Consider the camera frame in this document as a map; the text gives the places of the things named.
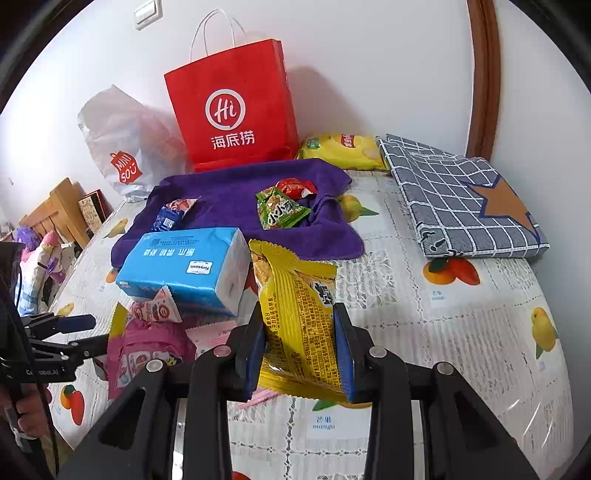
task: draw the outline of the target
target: paper bag handle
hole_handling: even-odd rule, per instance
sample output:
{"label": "paper bag handle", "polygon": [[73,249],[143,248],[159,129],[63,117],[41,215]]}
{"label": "paper bag handle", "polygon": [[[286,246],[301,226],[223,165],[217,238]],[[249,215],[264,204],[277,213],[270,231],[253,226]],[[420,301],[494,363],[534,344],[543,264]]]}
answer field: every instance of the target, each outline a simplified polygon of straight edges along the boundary
{"label": "paper bag handle", "polygon": [[207,25],[207,22],[209,22],[209,20],[217,14],[222,14],[224,17],[226,17],[226,20],[228,21],[228,24],[230,25],[230,31],[232,32],[232,48],[236,47],[236,37],[234,35],[234,25],[232,24],[232,20],[234,20],[236,22],[236,25],[238,25],[240,27],[240,30],[242,30],[242,34],[246,37],[246,33],[244,32],[244,28],[242,28],[242,25],[240,25],[240,22],[238,20],[236,20],[234,17],[229,17],[228,14],[223,9],[215,8],[212,11],[210,11],[207,15],[205,15],[205,17],[203,17],[203,19],[199,22],[199,25],[197,26],[197,30],[195,30],[195,35],[193,35],[193,40],[191,41],[191,47],[189,48],[189,63],[191,63],[193,61],[193,46],[195,45],[195,40],[197,39],[197,35],[199,34],[199,30],[201,30],[202,26],[203,26],[203,45],[205,46],[205,56],[209,56],[209,52],[207,51],[207,39],[205,36],[205,26]]}

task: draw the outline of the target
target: yellow chip bag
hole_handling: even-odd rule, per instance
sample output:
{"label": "yellow chip bag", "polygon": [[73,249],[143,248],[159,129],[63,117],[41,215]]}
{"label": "yellow chip bag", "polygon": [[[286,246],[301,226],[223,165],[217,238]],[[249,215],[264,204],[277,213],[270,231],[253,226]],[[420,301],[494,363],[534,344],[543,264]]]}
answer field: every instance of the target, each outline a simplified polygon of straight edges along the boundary
{"label": "yellow chip bag", "polygon": [[251,240],[268,349],[259,387],[346,401],[335,350],[336,266],[300,260],[279,245]]}
{"label": "yellow chip bag", "polygon": [[389,170],[372,137],[324,134],[304,140],[297,158],[321,158],[351,170]]}

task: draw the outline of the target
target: light switch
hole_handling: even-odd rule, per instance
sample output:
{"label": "light switch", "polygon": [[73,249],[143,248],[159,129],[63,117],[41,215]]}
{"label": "light switch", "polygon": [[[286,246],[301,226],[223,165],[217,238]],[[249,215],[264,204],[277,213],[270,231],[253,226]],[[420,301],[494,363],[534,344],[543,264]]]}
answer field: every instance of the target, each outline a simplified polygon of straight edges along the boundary
{"label": "light switch", "polygon": [[162,17],[161,0],[150,0],[134,11],[136,30],[141,30]]}

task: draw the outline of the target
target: wooden headboard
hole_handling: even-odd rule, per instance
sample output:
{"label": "wooden headboard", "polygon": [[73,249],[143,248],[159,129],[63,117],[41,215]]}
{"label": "wooden headboard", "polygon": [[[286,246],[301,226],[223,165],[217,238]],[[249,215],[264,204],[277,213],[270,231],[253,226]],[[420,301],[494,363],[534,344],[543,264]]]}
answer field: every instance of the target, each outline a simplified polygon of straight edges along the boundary
{"label": "wooden headboard", "polygon": [[86,222],[78,205],[78,195],[70,179],[64,179],[54,188],[49,198],[29,215],[20,225],[29,226],[41,236],[56,229],[68,242],[74,240],[84,248],[90,238],[86,234]]}

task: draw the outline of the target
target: bed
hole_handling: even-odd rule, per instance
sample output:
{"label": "bed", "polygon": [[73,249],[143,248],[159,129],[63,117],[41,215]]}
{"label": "bed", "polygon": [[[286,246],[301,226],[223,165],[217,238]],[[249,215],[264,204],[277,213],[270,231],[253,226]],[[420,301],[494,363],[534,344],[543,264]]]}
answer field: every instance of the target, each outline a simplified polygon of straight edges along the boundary
{"label": "bed", "polygon": [[90,238],[86,234],[88,227],[78,200],[76,190],[70,179],[66,178],[49,193],[47,200],[29,215],[25,215],[19,225],[31,227],[41,237],[51,230],[57,230],[66,242],[76,241],[84,248]]}
{"label": "bed", "polygon": [[[532,338],[534,309],[551,312],[525,260],[470,260],[478,285],[458,279],[431,283],[427,259],[414,238],[408,210],[396,181],[383,172],[349,172],[347,194],[377,213],[351,223],[365,243],[365,255],[338,261],[336,300],[344,302],[355,325],[367,329],[374,343],[404,361],[431,367],[452,363],[496,414],[532,463],[547,478],[571,454],[573,412],[568,373],[560,340],[537,358]],[[67,342],[106,333],[117,302],[131,304],[115,283],[107,282],[113,232],[131,224],[144,202],[123,203],[91,240],[56,297],[52,310],[74,304],[72,314],[91,313],[93,331],[58,335]],[[238,324],[248,321],[256,295],[242,296]],[[203,323],[227,320],[208,316]],[[86,361],[74,382],[85,398],[81,426],[59,402],[64,384],[50,390],[54,422],[76,447],[107,406],[106,382]],[[229,407],[233,469],[251,480],[270,478],[361,480],[367,452],[370,408],[332,406],[280,395],[257,406]],[[332,428],[318,428],[330,423]],[[415,478],[424,476],[420,411],[413,402]],[[182,471],[182,409],[177,422],[173,478]]]}

